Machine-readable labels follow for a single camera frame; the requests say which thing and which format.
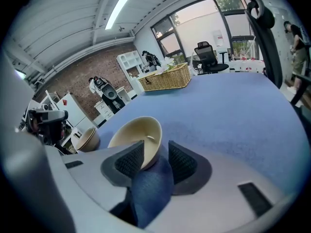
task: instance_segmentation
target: window frame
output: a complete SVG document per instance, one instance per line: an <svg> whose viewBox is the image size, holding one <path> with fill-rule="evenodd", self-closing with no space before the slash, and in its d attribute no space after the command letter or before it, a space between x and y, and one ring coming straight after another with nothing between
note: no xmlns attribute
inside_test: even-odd
<svg viewBox="0 0 311 233"><path fill-rule="evenodd" d="M173 23L173 20L172 20L172 17L171 17L171 16L174 15L176 12L183 10L184 8L187 8L187 7L189 7L189 6L193 5L193 4L196 4L196 3L199 3L199 2L202 2L202 1L205 1L205 0L197 0L197 1L194 1L194 2L191 2L191 3L188 3L188 4L186 4L186 5L182 6L182 7L180 7L179 9L173 11L172 13L166 15L164 18L162 18L162 20L160 20L159 22L157 22L156 24L154 24L153 26L151 26L151 31L153 32L153 34L154 34L154 36L155 36L155 38L156 38L156 41L157 41L157 43L158 43L158 45L159 45L159 47L160 47L160 49L161 49L161 52L162 52L162 54L163 54L163 57L172 56L173 53L169 53L169 54L165 55L165 54L164 54L164 51L163 51L163 49L162 49L160 40L164 39L165 37L167 37L167 36L169 36L169 35L171 35L171 34L173 34L173 33L175 33L175 36L176 36L177 41L178 41L178 44L179 44L179 46L180 46L180 50L177 50L177 51L175 51L175 52L182 52L183 55L184 55L184 57L185 57L185 60L187 59L187 58L186 58L186 55L185 55L185 52L184 52L184 48L183 48L183 46L182 46L182 44L181 44L181 40L180 40L180 38L179 38L179 35L178 35L178 33L177 33L176 27L175 27L175 25L174 25L174 23ZM221 9L220 9L220 7L219 7L217 1L216 1L216 0L213 0L213 1L214 1L215 5L216 5L216 7L217 7L217 9L218 9L218 12L220 13L220 15L221 15L221 17L222 17L222 19L223 19L223 22L224 22L224 25L225 25L225 29L226 29L226 31L227 31L227 35L228 35L228 38L229 38L230 49L231 49L231 55L232 55L232 54L233 54L233 44L232 44L233 41L235 41L235 40L237 40L237 39L254 40L255 37L254 37L253 35L232 36L232 35L231 35L230 28L229 28L229 25L228 25L228 22L227 22L227 20L226 20L225 17L226 17L226 16L233 16L233 15L244 15L244 14L245 14L246 7L247 7L247 4L246 4L245 0L241 0L241 2L242 2L242 4L243 4L243 6L245 7L245 9L221 11ZM173 29L172 29L171 31L165 33L165 34L162 35L161 37L157 38L157 36L155 35L155 31L153 30L153 28L154 28L156 25L158 25L158 24L160 24L161 22L163 22L164 20L166 20L166 19L169 19L169 21L170 21L170 23L171 23ZM258 46L258 42L257 42L257 41L255 41L255 43L256 43L256 57L255 57L255 59L258 60L258 59L259 59L259 46Z"/></svg>
<svg viewBox="0 0 311 233"><path fill-rule="evenodd" d="M173 29L170 30L170 31L168 31L168 32L166 32L165 34L163 34L162 36L160 36L160 37L158 38L157 35L156 35L156 32L155 32L155 30L154 30L154 27L156 27L156 26L159 25L161 22L163 22L163 21L165 21L165 20L167 20L167 19L169 20L169 22L170 22L171 26L173 27ZM162 54L163 54L163 57L169 57L169 58L171 58L173 55L175 55L175 54L181 52L181 53L184 55L184 58L186 59L183 46L182 46L182 44L181 44L180 38L179 38L178 33L177 33L177 31L176 31L176 28L175 28L175 25L174 25L173 20L172 20L172 18L171 18L171 15L167 15L167 16L165 16L162 20L160 20L159 22L157 22L155 25L153 25L153 26L151 27L151 30L152 30L152 32L153 32L153 34L154 34L154 36L155 36L155 39L156 39L156 41L157 41L157 44L159 45L159 47L160 47L160 49L161 49L161 52L162 52ZM176 50L176 51L174 51L174 52L170 52L170 53L168 53L168 54L165 54L164 49L162 48L161 40L163 40L164 38L170 36L170 35L173 34L173 33L175 34L175 37L176 37L177 42L178 42L178 44L179 44L179 50Z"/></svg>

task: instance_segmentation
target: black office chair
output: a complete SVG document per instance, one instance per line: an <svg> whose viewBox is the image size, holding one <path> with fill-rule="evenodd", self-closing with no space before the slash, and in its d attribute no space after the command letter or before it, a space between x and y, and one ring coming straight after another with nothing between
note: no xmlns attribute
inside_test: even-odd
<svg viewBox="0 0 311 233"><path fill-rule="evenodd" d="M221 53L223 56L223 63L219 64L214 55L213 47L207 41L199 42L198 47L194 50L200 58L204 73L217 73L229 68L229 65L224 64L224 54L226 52Z"/></svg>
<svg viewBox="0 0 311 233"><path fill-rule="evenodd" d="M194 68L194 70L197 71L198 75L204 75L204 74L207 74L204 72L203 68L202 67L199 67L199 64L201 63L201 61L198 61L198 60L193 60L192 61L192 66Z"/></svg>
<svg viewBox="0 0 311 233"><path fill-rule="evenodd" d="M251 15L252 9L256 10L258 15L257 18L254 18ZM265 63L265 75L280 89L283 82L283 76L276 42L271 32L271 28L275 23L273 14L264 6L262 0L251 0L247 5L245 14L261 49ZM309 143L311 143L311 111L305 106L296 106L307 87L311 85L311 79L303 75L297 75L297 77L302 81L302 84L292 99L291 104L305 128Z"/></svg>

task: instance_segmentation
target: table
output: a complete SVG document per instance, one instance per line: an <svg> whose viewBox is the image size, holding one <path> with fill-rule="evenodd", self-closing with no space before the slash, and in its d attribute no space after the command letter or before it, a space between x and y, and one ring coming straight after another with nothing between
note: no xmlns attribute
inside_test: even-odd
<svg viewBox="0 0 311 233"><path fill-rule="evenodd" d="M192 77L186 88L142 93L98 129L101 148L126 122L155 117L168 141L218 151L245 161L285 194L309 170L310 148L294 109L259 73Z"/></svg>

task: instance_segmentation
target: blue denim cloth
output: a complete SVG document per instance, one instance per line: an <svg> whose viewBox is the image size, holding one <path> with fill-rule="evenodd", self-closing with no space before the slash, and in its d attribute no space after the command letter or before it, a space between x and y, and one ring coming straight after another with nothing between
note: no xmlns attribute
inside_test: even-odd
<svg viewBox="0 0 311 233"><path fill-rule="evenodd" d="M173 187L172 168L163 156L132 180L131 190L139 228L145 228L164 209L171 199Z"/></svg>

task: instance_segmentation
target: wicker basket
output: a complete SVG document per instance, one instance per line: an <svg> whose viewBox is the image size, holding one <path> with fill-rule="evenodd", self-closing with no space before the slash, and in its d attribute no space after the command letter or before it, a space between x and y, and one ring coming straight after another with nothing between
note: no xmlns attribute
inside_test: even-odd
<svg viewBox="0 0 311 233"><path fill-rule="evenodd" d="M167 89L184 88L188 85L191 77L188 69L188 63L182 63L174 66L169 71L164 71L160 75L150 75L139 79L145 91L158 91Z"/></svg>

